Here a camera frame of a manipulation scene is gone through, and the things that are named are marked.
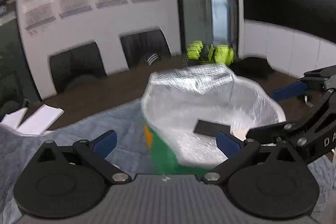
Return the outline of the black wallet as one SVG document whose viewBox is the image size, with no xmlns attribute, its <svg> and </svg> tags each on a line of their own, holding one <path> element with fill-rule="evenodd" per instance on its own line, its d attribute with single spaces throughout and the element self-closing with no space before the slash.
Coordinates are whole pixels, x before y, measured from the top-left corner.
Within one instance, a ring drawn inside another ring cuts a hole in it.
<svg viewBox="0 0 336 224">
<path fill-rule="evenodd" d="M 230 134 L 230 125 L 198 120 L 194 128 L 195 134 L 217 137 L 219 134 Z"/>
</svg>

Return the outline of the green insulated bag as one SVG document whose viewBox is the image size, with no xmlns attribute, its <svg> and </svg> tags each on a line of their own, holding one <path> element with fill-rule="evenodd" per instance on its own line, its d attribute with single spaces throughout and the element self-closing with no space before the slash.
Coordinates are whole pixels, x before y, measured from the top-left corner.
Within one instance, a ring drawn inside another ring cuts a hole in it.
<svg viewBox="0 0 336 224">
<path fill-rule="evenodd" d="M 194 133 L 198 121 L 228 125 L 244 139 L 251 128 L 286 120 L 259 84 L 214 64 L 152 73 L 141 110 L 158 174 L 200 176 L 226 160 L 214 137 Z"/>
</svg>

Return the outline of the white power adapter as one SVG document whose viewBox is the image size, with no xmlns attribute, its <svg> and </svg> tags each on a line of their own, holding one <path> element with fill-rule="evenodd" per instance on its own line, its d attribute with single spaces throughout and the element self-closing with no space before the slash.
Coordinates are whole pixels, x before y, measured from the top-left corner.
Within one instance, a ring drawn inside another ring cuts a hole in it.
<svg viewBox="0 0 336 224">
<path fill-rule="evenodd" d="M 241 141 L 244 141 L 246 139 L 246 134 L 248 130 L 245 129 L 235 129 L 232 132 L 232 135 L 234 135 L 236 138 L 240 139 Z"/>
</svg>

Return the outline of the grey fleece blanket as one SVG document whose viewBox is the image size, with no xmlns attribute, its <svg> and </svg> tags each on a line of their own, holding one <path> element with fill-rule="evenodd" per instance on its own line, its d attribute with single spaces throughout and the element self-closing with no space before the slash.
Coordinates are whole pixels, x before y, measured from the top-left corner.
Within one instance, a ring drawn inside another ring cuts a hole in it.
<svg viewBox="0 0 336 224">
<path fill-rule="evenodd" d="M 13 198 L 14 185 L 24 167 L 46 140 L 60 146 L 72 145 L 80 139 L 94 139 L 108 130 L 117 133 L 117 147 L 107 161 L 119 165 L 130 177 L 154 172 L 154 161 L 145 143 L 142 126 L 150 121 L 161 131 L 168 127 L 192 133 L 197 119 L 230 122 L 235 129 L 269 125 L 285 120 L 282 108 L 275 102 L 263 102 L 256 107 L 224 106 L 150 106 L 142 108 L 135 100 L 116 108 L 95 114 L 82 121 L 50 134 L 23 136 L 7 127 L 1 127 L 1 223 L 15 223 L 21 213 Z"/>
</svg>

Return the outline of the white papers on table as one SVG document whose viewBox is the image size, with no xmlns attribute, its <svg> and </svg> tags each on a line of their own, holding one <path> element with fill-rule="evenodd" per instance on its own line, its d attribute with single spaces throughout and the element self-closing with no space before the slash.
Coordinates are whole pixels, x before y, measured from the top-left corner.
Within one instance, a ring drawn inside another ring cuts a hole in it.
<svg viewBox="0 0 336 224">
<path fill-rule="evenodd" d="M 29 116 L 24 122 L 23 117 L 27 112 L 27 108 L 21 108 L 11 114 L 6 114 L 1 120 L 1 125 L 14 130 L 19 135 L 40 136 L 59 119 L 64 110 L 42 105 Z"/>
</svg>

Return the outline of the yellow black glove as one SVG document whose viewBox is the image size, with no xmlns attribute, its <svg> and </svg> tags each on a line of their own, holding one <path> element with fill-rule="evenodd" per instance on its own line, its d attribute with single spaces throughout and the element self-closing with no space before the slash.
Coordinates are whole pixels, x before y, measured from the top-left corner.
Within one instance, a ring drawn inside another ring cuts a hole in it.
<svg viewBox="0 0 336 224">
<path fill-rule="evenodd" d="M 188 61 L 194 64 L 224 64 L 229 66 L 235 59 L 234 49 L 228 45 L 204 43 L 200 40 L 192 42 L 186 51 Z"/>
</svg>

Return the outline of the black office chair right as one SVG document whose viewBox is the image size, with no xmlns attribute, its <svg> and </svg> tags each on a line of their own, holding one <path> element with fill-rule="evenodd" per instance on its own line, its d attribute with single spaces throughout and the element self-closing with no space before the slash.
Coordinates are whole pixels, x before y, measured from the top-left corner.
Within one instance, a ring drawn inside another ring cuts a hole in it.
<svg viewBox="0 0 336 224">
<path fill-rule="evenodd" d="M 153 65 L 171 57 L 168 43 L 160 28 L 121 34 L 120 42 L 129 69 L 140 65 Z"/>
</svg>

